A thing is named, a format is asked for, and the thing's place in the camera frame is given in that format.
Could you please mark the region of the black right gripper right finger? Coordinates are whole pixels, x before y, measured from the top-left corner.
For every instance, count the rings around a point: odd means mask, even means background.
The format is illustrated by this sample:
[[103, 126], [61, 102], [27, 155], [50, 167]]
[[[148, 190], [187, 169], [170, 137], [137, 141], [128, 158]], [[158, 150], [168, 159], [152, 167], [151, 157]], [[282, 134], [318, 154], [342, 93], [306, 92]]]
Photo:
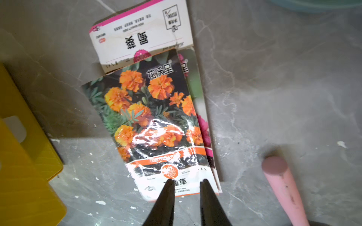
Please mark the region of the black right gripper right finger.
[[207, 179], [200, 182], [200, 213], [202, 226], [232, 226]]

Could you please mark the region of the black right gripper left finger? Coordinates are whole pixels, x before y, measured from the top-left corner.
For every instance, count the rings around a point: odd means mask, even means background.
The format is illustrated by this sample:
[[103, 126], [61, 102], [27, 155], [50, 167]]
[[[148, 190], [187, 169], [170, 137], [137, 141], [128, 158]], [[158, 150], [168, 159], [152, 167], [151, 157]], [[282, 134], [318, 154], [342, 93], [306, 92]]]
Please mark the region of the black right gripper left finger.
[[174, 219], [175, 182], [167, 180], [143, 226], [172, 226]]

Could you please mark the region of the orange marigold seed bag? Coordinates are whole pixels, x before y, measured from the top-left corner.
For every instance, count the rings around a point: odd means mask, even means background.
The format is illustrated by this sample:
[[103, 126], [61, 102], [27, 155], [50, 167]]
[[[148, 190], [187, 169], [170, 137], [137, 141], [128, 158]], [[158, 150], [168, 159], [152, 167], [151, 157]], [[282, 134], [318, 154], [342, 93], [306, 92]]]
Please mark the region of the orange marigold seed bag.
[[82, 86], [116, 144], [142, 198], [155, 201], [167, 180], [175, 196], [219, 194], [182, 64], [175, 49], [147, 57]]

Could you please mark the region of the yellow drawer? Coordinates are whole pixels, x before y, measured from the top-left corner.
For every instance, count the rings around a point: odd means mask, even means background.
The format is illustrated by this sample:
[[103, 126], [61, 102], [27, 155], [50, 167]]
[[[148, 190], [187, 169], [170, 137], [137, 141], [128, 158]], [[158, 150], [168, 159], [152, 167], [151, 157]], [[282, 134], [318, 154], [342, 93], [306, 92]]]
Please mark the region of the yellow drawer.
[[47, 181], [62, 170], [63, 163], [21, 92], [1, 64], [1, 118]]

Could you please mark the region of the pink hollyhock seed bag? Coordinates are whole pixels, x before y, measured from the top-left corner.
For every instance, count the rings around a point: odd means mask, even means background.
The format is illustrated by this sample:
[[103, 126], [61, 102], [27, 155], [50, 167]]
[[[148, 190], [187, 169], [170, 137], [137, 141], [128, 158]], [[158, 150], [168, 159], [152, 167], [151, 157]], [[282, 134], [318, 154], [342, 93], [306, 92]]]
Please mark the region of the pink hollyhock seed bag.
[[94, 25], [89, 35], [105, 73], [193, 46], [186, 1], [146, 2]]
[[201, 83], [201, 76], [199, 71], [199, 65], [197, 61], [197, 55], [194, 47], [189, 47], [178, 51], [179, 59], [184, 70], [184, 75], [188, 84], [191, 98], [194, 103], [194, 107], [203, 138], [206, 156], [214, 176], [216, 189], [215, 192], [222, 194], [222, 188], [219, 180], [219, 175], [216, 169], [216, 163], [214, 159], [214, 152], [212, 147], [212, 139], [209, 130], [208, 116], [206, 110], [206, 103], [204, 98], [203, 87]]

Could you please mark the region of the yellow plastic drawer cabinet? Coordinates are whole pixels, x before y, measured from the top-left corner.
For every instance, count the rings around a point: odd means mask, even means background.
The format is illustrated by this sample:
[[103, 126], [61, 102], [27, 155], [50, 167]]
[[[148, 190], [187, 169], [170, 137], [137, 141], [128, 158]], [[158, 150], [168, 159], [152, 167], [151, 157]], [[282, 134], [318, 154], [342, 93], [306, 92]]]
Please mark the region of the yellow plastic drawer cabinet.
[[1, 225], [56, 226], [67, 209], [1, 121]]

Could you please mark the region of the light blue plastic dustpan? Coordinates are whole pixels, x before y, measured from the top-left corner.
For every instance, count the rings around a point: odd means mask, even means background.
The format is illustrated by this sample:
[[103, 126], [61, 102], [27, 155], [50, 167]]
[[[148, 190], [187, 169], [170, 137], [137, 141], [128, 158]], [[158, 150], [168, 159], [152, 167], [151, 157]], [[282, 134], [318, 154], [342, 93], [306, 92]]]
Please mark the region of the light blue plastic dustpan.
[[286, 9], [304, 13], [320, 13], [330, 10], [349, 9], [362, 6], [362, 1], [360, 0], [270, 0], [270, 2]]

